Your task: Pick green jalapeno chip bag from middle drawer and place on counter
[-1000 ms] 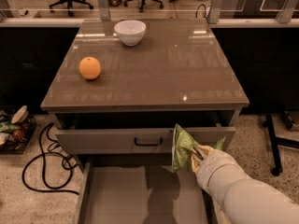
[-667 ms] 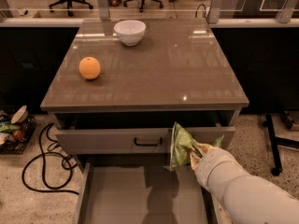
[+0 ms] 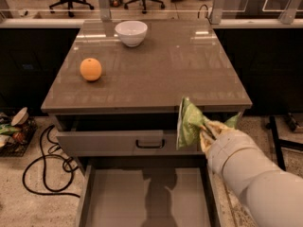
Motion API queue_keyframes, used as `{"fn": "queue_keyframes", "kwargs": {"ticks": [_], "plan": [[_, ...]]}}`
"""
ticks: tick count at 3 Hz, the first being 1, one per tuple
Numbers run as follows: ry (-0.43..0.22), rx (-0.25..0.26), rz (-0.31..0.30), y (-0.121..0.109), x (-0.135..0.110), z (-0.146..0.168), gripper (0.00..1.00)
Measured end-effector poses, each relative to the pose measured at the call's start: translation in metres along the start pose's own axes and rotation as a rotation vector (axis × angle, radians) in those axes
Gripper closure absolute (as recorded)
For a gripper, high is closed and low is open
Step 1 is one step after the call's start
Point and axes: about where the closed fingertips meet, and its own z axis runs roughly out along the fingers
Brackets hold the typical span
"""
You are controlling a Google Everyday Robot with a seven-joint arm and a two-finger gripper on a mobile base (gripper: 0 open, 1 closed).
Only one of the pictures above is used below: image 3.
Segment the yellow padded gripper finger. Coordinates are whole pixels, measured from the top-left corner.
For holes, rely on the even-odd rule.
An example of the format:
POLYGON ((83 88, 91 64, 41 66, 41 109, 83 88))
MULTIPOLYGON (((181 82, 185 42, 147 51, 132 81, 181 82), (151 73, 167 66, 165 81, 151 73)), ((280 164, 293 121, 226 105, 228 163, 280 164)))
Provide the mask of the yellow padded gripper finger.
POLYGON ((207 153, 210 150, 210 148, 211 148, 212 144, 215 142, 215 140, 216 140, 216 137, 212 131, 209 131, 209 130, 200 131, 201 150, 204 153, 207 153))
POLYGON ((204 137, 209 140, 216 140, 221 134, 233 130, 219 121, 207 121, 205 128, 204 137))

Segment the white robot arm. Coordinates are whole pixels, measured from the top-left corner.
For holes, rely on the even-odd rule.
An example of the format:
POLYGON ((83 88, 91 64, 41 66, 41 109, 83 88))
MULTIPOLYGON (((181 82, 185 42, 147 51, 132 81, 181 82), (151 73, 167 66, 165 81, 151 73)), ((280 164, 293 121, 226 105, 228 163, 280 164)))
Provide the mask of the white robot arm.
POLYGON ((223 123, 206 121, 200 136, 210 169, 258 227, 303 227, 303 178, 282 170, 248 134, 223 123))

